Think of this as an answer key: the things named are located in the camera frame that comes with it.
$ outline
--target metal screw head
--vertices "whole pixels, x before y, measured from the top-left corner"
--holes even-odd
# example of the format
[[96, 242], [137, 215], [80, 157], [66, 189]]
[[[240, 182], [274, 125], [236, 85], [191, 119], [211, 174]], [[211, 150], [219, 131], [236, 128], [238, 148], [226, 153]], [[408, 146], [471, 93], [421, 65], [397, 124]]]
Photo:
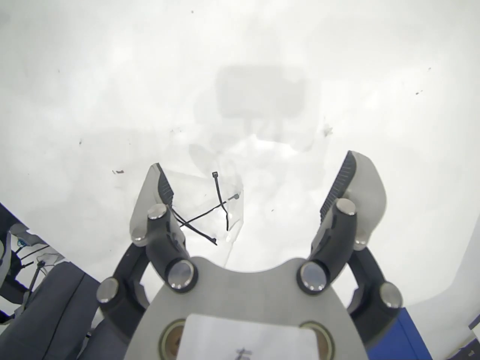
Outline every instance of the metal screw head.
[[150, 220], [156, 220], [161, 218], [167, 212], [167, 207], [163, 203], [154, 204], [147, 212], [147, 216]]
[[346, 198], [338, 199], [336, 201], [336, 207], [343, 214], [346, 214], [348, 216], [354, 216], [355, 213], [357, 212], [357, 209], [355, 208], [355, 203], [350, 201], [350, 199], [346, 199]]
[[114, 277], [105, 279], [96, 291], [96, 299], [101, 304], [106, 304], [115, 298], [119, 290], [119, 283]]
[[307, 261], [300, 268], [302, 284], [312, 293], [319, 293], [327, 285], [327, 276], [324, 269], [316, 262]]
[[193, 264], [187, 259], [182, 259], [170, 268], [167, 281], [170, 287], [175, 290], [183, 290], [193, 281], [194, 275], [195, 268]]
[[385, 282], [380, 286], [380, 298], [389, 308], [398, 309], [402, 307], [402, 295], [393, 283]]
[[353, 243], [353, 250], [359, 252], [367, 247], [368, 239], [370, 237], [363, 229], [359, 229], [357, 226], [357, 234], [355, 235], [355, 242]]
[[147, 236], [146, 226], [136, 226], [132, 231], [132, 240], [134, 242], [140, 242], [141, 240], [145, 239], [146, 236]]

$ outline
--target white table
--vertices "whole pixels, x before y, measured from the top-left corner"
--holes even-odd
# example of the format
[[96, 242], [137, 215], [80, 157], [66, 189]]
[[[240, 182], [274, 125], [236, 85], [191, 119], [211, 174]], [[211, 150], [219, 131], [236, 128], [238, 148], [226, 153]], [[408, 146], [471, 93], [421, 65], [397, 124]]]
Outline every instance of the white table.
[[428, 300], [480, 210], [479, 2], [0, 0], [0, 200], [101, 281], [152, 163], [231, 161], [227, 266], [259, 270], [307, 255], [353, 149], [387, 190], [370, 249], [406, 305]]

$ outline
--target gray fabric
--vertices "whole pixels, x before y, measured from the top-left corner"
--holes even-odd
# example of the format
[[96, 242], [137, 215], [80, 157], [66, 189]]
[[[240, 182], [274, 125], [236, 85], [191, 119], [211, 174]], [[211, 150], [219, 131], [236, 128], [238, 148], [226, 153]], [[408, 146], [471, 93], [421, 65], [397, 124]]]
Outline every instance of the gray fabric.
[[75, 360], [98, 307], [99, 283], [70, 262], [55, 266], [0, 335], [9, 360]]
[[127, 345], [118, 338], [108, 322], [103, 320], [93, 331], [78, 360], [123, 360]]

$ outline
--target debris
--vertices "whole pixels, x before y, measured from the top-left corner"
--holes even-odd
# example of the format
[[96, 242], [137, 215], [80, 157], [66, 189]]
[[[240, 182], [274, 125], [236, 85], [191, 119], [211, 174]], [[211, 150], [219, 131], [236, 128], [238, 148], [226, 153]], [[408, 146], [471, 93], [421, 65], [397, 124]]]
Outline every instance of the debris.
[[329, 125], [324, 126], [324, 137], [327, 137], [333, 133], [333, 127]]

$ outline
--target black wire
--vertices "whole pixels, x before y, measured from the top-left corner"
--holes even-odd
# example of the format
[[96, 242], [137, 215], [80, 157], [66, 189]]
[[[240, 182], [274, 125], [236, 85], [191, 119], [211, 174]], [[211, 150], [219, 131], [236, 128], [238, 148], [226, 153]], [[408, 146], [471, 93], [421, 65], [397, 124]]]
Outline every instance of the black wire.
[[32, 265], [34, 262], [35, 262], [35, 261], [31, 261], [31, 262], [29, 262], [28, 264], [22, 265], [20, 269], [24, 269], [24, 268]]
[[211, 238], [211, 237], [209, 237], [209, 235], [206, 235], [205, 233], [200, 232], [199, 230], [197, 230], [197, 228], [194, 228], [193, 226], [191, 226], [185, 220], [185, 218], [180, 216], [180, 214], [178, 214], [174, 209], [172, 209], [172, 211], [173, 211], [173, 214], [175, 214], [175, 217], [177, 218], [177, 220], [180, 221], [181, 223], [183, 223], [183, 225], [185, 225], [187, 228], [190, 228], [194, 233], [198, 233], [200, 236], [203, 236], [205, 239], [211, 241], [211, 243], [213, 243], [215, 246], [217, 246], [215, 238]]
[[59, 325], [60, 325], [60, 322], [62, 321], [63, 314], [64, 314], [65, 311], [67, 310], [68, 304], [70, 303], [70, 301], [71, 301], [72, 298], [74, 297], [75, 293], [77, 292], [78, 288], [80, 287], [80, 284], [82, 283], [85, 275], [86, 275], [86, 274], [84, 273], [84, 275], [83, 275], [82, 278], [80, 279], [79, 283], [77, 284], [77, 287], [76, 287], [75, 290], [73, 291], [72, 295], [70, 295], [70, 298], [68, 298], [67, 304], [65, 305], [65, 308], [63, 309], [62, 313], [60, 314], [60, 318], [58, 319], [57, 325], [55, 326], [55, 329], [53, 330], [52, 338], [50, 338], [50, 342], [48, 343], [48, 346], [46, 347], [46, 351], [45, 351], [45, 354], [44, 354], [43, 357], [42, 357], [42, 360], [45, 360], [45, 358], [46, 358], [46, 356], [47, 356], [47, 353], [48, 353], [48, 350], [50, 349], [50, 346], [52, 345], [53, 338], [55, 337], [55, 333], [57, 332], [57, 329], [58, 329], [58, 327], [59, 327]]
[[[238, 199], [240, 196], [236, 193], [235, 195], [229, 197], [228, 200], [226, 201], [223, 201], [223, 204], [227, 203], [228, 201], [231, 201], [232, 199]], [[207, 214], [211, 213], [212, 211], [214, 211], [215, 209], [218, 209], [219, 207], [221, 207], [221, 204], [218, 204], [217, 206], [215, 207], [212, 207], [209, 211], [206, 211], [205, 213], [202, 213], [200, 214], [199, 216], [197, 217], [194, 217], [192, 218], [191, 220], [188, 220], [187, 223], [191, 223], [192, 221], [195, 221], [195, 220], [198, 220], [199, 218], [203, 217], [203, 216], [206, 216]]]
[[222, 206], [223, 211], [225, 212], [225, 217], [226, 217], [226, 231], [228, 232], [228, 211], [225, 209], [225, 206], [223, 206], [223, 200], [222, 200], [222, 194], [220, 193], [220, 185], [218, 184], [218, 172], [213, 172], [211, 174], [215, 180], [215, 187], [216, 187], [216, 194], [218, 195], [218, 200], [220, 201], [220, 204]]
[[40, 250], [44, 250], [44, 249], [46, 249], [47, 247], [50, 247], [50, 245], [46, 245], [45, 247], [41, 247], [40, 249], [37, 249], [37, 250], [35, 250], [34, 252], [31, 252], [30, 254], [27, 254], [25, 257], [22, 257], [21, 260], [22, 260], [22, 259], [25, 259], [25, 258], [27, 258], [27, 257], [30, 257], [32, 254], [35, 254], [36, 252], [39, 252]]

